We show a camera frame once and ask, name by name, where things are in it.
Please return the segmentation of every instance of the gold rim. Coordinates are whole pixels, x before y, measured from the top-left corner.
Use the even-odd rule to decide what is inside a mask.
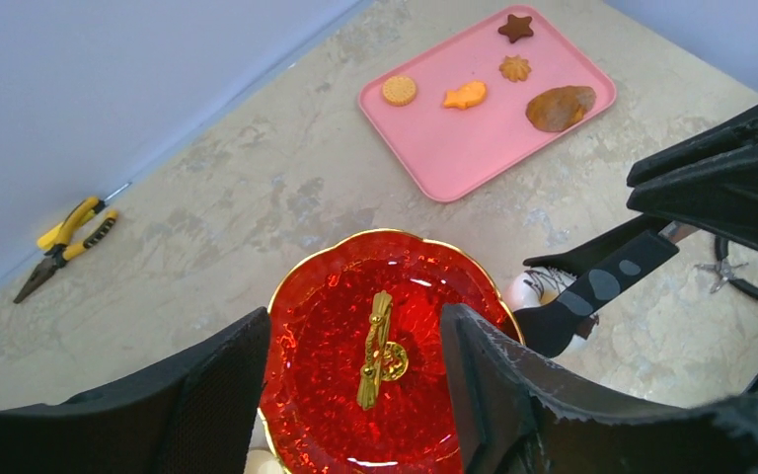
[[[445,242],[441,242],[439,240],[431,240],[431,239],[425,239],[422,237],[418,237],[411,232],[406,232],[404,230],[399,229],[390,229],[390,228],[381,228],[381,229],[370,229],[370,230],[363,230],[361,232],[356,232],[355,234],[350,235],[349,237],[341,240],[336,245],[332,247],[328,247],[323,250],[319,250],[318,252],[315,252],[314,254],[310,255],[309,257],[304,258],[301,260],[297,265],[292,267],[292,270],[290,270],[288,273],[286,273],[286,276],[283,277],[283,279],[280,281],[280,283],[277,285],[277,288],[274,290],[274,294],[271,296],[271,299],[268,301],[268,308],[266,309],[268,311],[268,314],[271,314],[271,308],[274,306],[274,301],[277,298],[277,295],[280,293],[280,290],[283,288],[283,285],[286,284],[286,281],[289,279],[289,277],[292,276],[295,272],[298,271],[301,267],[303,267],[307,262],[310,260],[326,254],[328,252],[332,252],[333,250],[343,246],[347,242],[356,239],[358,237],[361,237],[363,235],[367,234],[378,234],[382,232],[393,232],[397,234],[403,234],[406,236],[409,236],[415,240],[419,240],[423,244],[427,245],[436,245],[437,247],[443,247],[449,250],[452,250],[454,252],[457,252],[458,254],[466,257],[469,259],[470,262],[475,266],[476,269],[478,269],[484,277],[487,278],[487,281],[490,282],[490,285],[493,287],[493,290],[495,291],[495,297],[498,300],[498,303],[501,305],[501,308],[507,313],[507,316],[509,317],[509,320],[512,322],[513,328],[515,328],[515,333],[518,335],[518,342],[523,346],[524,345],[524,335],[521,333],[521,328],[518,327],[518,321],[516,321],[515,316],[513,316],[512,311],[510,311],[509,306],[507,306],[507,303],[504,302],[503,296],[501,296],[501,291],[498,289],[498,285],[495,284],[495,281],[493,280],[493,277],[490,276],[490,274],[484,270],[484,267],[481,267],[481,264],[478,263],[477,260],[472,258],[469,254],[466,252],[460,250],[458,247],[455,247],[454,245],[447,244]],[[257,408],[257,413],[260,416],[261,421],[263,422],[263,431],[265,432],[265,441],[268,443],[268,449],[271,451],[271,454],[274,455],[274,458],[277,459],[277,462],[280,464],[280,467],[283,469],[283,472],[286,474],[292,474],[292,471],[289,470],[288,467],[286,467],[286,464],[283,463],[283,459],[280,457],[280,453],[277,452],[277,447],[274,445],[274,439],[271,437],[271,431],[268,428],[268,421],[265,418],[265,414],[263,413],[263,409],[261,409],[259,406]]]

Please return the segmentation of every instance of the red plate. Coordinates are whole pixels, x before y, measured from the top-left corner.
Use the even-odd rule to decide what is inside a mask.
[[[356,395],[373,298],[383,290],[393,300],[387,339],[404,348],[408,367],[382,381],[375,406],[364,409]],[[521,341],[487,273],[447,244],[368,231],[289,273],[269,306],[260,403],[287,470],[461,472],[439,333],[446,303],[468,304]]]

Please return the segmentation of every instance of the pliers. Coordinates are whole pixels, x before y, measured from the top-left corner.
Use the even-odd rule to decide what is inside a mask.
[[[103,222],[85,240],[76,244],[71,243],[74,232],[83,223],[83,218],[99,203],[99,198],[88,197],[65,217],[56,238],[53,240],[53,246],[44,253],[44,259],[34,268],[28,281],[13,300],[14,303],[19,304],[24,301],[43,283],[53,277],[57,270],[68,265],[68,262],[79,257],[106,237],[114,223],[117,222],[117,211],[113,209],[106,213]]]
[[[721,236],[717,236],[714,243],[714,253],[716,254],[717,262],[715,264],[699,264],[696,266],[699,270],[705,270],[716,273],[720,279],[714,283],[711,288],[711,293],[719,291],[725,283],[730,283],[731,286],[742,291],[748,296],[758,301],[758,287],[754,286],[744,278],[736,276],[733,272],[736,269],[747,266],[747,263],[731,265],[727,260],[727,239]]]

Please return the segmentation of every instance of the pliers jaw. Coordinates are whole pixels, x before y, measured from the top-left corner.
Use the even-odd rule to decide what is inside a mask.
[[[22,289],[19,290],[19,294],[16,295],[13,302],[19,304],[24,301],[25,298],[30,296],[37,288],[53,277],[53,274],[55,274],[57,270],[59,270],[59,265],[53,257],[48,256],[42,259],[42,261],[34,268],[28,281],[22,286]]]
[[[736,274],[733,272],[736,269],[741,269],[742,267],[747,267],[748,262],[743,262],[741,264],[737,265],[731,265],[729,261],[727,260],[719,260],[715,264],[698,264],[696,265],[696,268],[699,270],[704,270],[706,272],[714,272],[719,276],[719,280],[717,280],[716,283],[714,283],[713,286],[711,286],[711,293],[716,293],[722,287],[728,283],[729,281],[733,281],[737,279]]]

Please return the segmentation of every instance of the white wall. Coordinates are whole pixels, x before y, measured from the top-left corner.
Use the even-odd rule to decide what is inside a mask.
[[[758,0],[606,0],[758,92]]]
[[[0,279],[362,3],[0,0]]]

